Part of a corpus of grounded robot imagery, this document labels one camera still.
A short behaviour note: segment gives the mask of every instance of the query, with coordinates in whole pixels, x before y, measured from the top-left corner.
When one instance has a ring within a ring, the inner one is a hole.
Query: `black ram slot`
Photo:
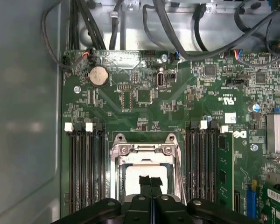
[[[200,142],[200,147],[199,147],[199,179],[200,179],[200,189],[199,189],[199,198],[205,198],[205,151],[206,151],[206,132],[205,130],[201,130],[199,133],[199,142]]]
[[[95,157],[96,157],[96,135],[94,132],[89,134],[89,161],[90,161],[90,184],[89,184],[89,203],[94,204],[96,201],[96,177],[95,177]]]
[[[206,130],[191,125],[186,131],[188,200],[197,197],[215,202],[217,124],[210,123]]]
[[[70,213],[76,211],[76,151],[77,151],[77,137],[75,134],[69,133],[70,139],[70,192],[69,192],[69,206]]]
[[[105,198],[105,133],[98,131],[98,197]]]
[[[217,163],[218,163],[218,152],[217,152],[217,141],[218,141],[218,130],[210,130],[210,173],[211,173],[211,201],[217,202]]]

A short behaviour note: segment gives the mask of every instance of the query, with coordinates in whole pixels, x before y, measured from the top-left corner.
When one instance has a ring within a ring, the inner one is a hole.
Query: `black plastic part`
[[[194,204],[194,201],[200,201],[201,205]],[[187,204],[187,211],[190,215],[203,218],[214,223],[220,224],[258,224],[247,216],[235,211],[224,208],[222,205],[214,205],[207,200],[194,198]]]
[[[252,10],[255,10],[255,9],[258,9],[258,8],[260,8],[261,7],[261,2],[255,2],[254,4],[252,4],[251,6],[250,6],[250,9],[252,9]]]
[[[176,202],[175,199],[169,195],[164,195],[168,197],[167,200],[162,199],[163,195],[158,196],[155,199],[157,212],[160,214],[158,216],[159,223],[167,224],[177,224],[186,223],[194,224],[193,219],[187,213],[187,207],[181,202]]]
[[[136,195],[126,212],[124,224],[148,224],[150,220],[151,198],[147,195]]]
[[[115,199],[106,198],[52,224],[94,224],[120,214],[121,203]]]

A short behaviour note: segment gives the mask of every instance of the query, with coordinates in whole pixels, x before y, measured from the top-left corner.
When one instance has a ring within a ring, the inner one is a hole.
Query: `ram slot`
[[[95,176],[95,156],[96,156],[96,135],[95,132],[88,134],[88,155],[89,155],[89,187],[88,187],[88,201],[92,205],[96,201],[96,176]]]
[[[205,151],[204,151],[204,185],[205,185],[205,199],[210,201],[211,198],[211,157],[210,157],[210,130],[205,130]]]
[[[218,152],[217,152],[217,139],[218,130],[210,130],[210,201],[217,202],[217,163],[218,163]]]
[[[187,166],[187,199],[190,200],[193,197],[193,162],[192,162],[192,144],[191,144],[192,133],[190,130],[186,131],[186,166]]]
[[[97,132],[98,141],[98,198],[105,198],[105,133]]]
[[[76,211],[76,152],[77,152],[77,137],[73,133],[69,134],[70,136],[70,214]]]
[[[86,180],[86,136],[85,133],[80,135],[80,208],[85,207],[87,180]]]
[[[199,180],[200,180],[200,188],[199,188],[199,198],[205,199],[206,193],[206,184],[205,184],[205,153],[206,153],[206,141],[207,141],[207,134],[206,130],[201,130],[199,133]]]

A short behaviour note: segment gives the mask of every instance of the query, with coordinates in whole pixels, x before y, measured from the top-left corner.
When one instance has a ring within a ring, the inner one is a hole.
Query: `black cable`
[[[92,29],[90,21],[88,20],[87,14],[86,14],[86,12],[84,11],[84,9],[83,9],[83,7],[81,5],[82,1],[76,0],[78,9],[79,9],[79,11],[80,11],[80,13],[82,15],[82,18],[83,18],[83,20],[85,22],[85,25],[86,25],[86,28],[88,30],[88,34],[89,34],[89,36],[90,36],[90,38],[92,40],[93,46],[95,47],[95,49],[100,49],[100,45],[98,43],[98,39],[97,39],[97,37],[96,37],[96,35],[94,33],[94,30]]]
[[[61,68],[66,69],[66,70],[71,70],[73,68],[75,68],[82,60],[83,60],[83,55],[80,56],[72,65],[65,65],[62,62],[60,62],[57,57],[55,56],[49,39],[48,39],[48,35],[47,35],[47,30],[46,30],[46,19],[47,19],[47,15],[49,14],[49,12],[55,8],[56,6],[58,6],[63,0],[58,0],[57,2],[55,2],[51,7],[49,7],[47,10],[45,10],[42,14],[42,36],[43,36],[43,40],[45,42],[46,45],[46,49],[48,51],[48,53],[50,54],[50,56],[52,57],[52,59],[54,60],[54,62],[56,62]]]
[[[119,12],[120,6],[124,0],[118,0],[113,11]],[[110,38],[109,50],[115,49],[116,39],[117,39],[117,32],[118,32],[118,18],[112,18],[112,34]]]
[[[94,33],[95,33],[95,36],[97,37],[97,40],[98,40],[98,43],[99,43],[101,49],[102,49],[102,50],[106,50],[106,46],[105,46],[103,37],[102,37],[102,35],[101,35],[101,33],[100,33],[99,29],[98,29],[97,23],[95,22],[95,20],[94,20],[92,14],[91,14],[91,12],[90,12],[89,9],[88,9],[88,6],[87,6],[86,2],[85,2],[84,0],[77,0],[77,2],[80,2],[80,5],[81,5],[81,7],[82,7],[82,9],[80,10],[80,12],[82,12],[82,10],[84,10],[84,12],[86,13],[87,18],[88,18],[87,21],[89,21],[89,23],[90,23],[90,25],[91,25],[91,27],[92,27]]]
[[[245,2],[243,1],[241,4],[239,4],[239,6],[236,8],[235,12],[234,12],[234,21],[237,25],[237,27],[243,32],[246,33],[248,32],[251,28],[248,27],[246,24],[244,24],[244,22],[242,21],[241,17],[239,16],[239,12],[241,10],[241,8],[245,5]],[[259,32],[255,32],[253,34],[251,34],[251,36],[257,37],[258,39],[260,39],[264,44],[266,43],[266,37]]]
[[[202,51],[208,51],[205,45],[202,42],[200,32],[199,32],[199,23],[200,19],[204,16],[204,13],[206,11],[206,4],[201,4],[196,7],[194,13],[193,13],[193,19],[194,19],[194,35],[195,39],[197,41],[198,46]]]
[[[276,53],[274,52],[271,47],[270,47],[270,43],[269,43],[269,38],[270,38],[270,30],[271,30],[271,26],[272,26],[272,22],[273,22],[273,19],[271,19],[269,21],[269,24],[267,25],[267,28],[266,28],[266,48],[268,50],[268,52],[272,55],[274,55],[275,57],[280,57],[280,53]]]
[[[79,50],[79,30],[78,30],[78,24],[79,24],[79,10],[78,5],[76,3],[76,0],[73,0],[73,47],[75,50]]]
[[[188,55],[187,52],[185,51],[185,49],[182,47],[180,41],[178,40],[178,38],[173,30],[173,27],[170,23],[168,15],[165,11],[165,7],[164,7],[162,0],[153,0],[153,2],[154,2],[156,12],[161,20],[161,23],[163,25],[166,35],[168,36],[169,40],[172,42],[174,47],[177,49],[177,51],[179,51],[180,54],[183,56],[183,58],[188,61],[204,60],[206,58],[210,58],[210,57],[213,57],[220,53],[223,53],[223,52],[227,51],[228,49],[234,48],[235,46],[239,45],[241,42],[246,40],[253,33],[255,33],[256,30],[258,30],[261,26],[263,26],[268,20],[272,19],[280,11],[280,7],[278,7],[275,11],[271,12],[267,17],[262,19],[259,23],[257,23],[253,28],[251,28],[249,31],[247,31],[245,34],[243,34],[241,37],[239,37],[238,39],[234,40],[233,42],[231,42],[221,48],[218,48],[214,51],[211,51],[208,53],[203,53],[200,55]]]
[[[142,9],[142,18],[143,18],[143,28],[144,28],[144,31],[147,35],[147,37],[150,39],[150,41],[152,43],[154,43],[155,45],[157,45],[159,48],[165,50],[165,51],[168,51],[170,53],[175,53],[174,50],[171,50],[171,49],[168,49],[166,48],[164,45],[162,45],[161,43],[159,43],[151,34],[150,30],[148,29],[148,26],[147,26],[147,8],[150,8],[150,9],[154,9],[153,6],[150,6],[150,5],[147,5],[145,4],[143,6],[143,9]]]
[[[73,50],[74,49],[74,40],[73,40],[74,2],[75,2],[75,0],[70,0],[69,50]]]

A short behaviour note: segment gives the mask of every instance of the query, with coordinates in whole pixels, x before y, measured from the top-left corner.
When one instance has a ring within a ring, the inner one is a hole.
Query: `capacitor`
[[[211,120],[213,120],[213,118],[210,116],[210,115],[204,115],[203,117],[202,117],[202,119],[203,120],[206,120],[207,122],[210,122]]]
[[[248,111],[258,113],[260,111],[260,105],[259,104],[250,104],[248,106]]]

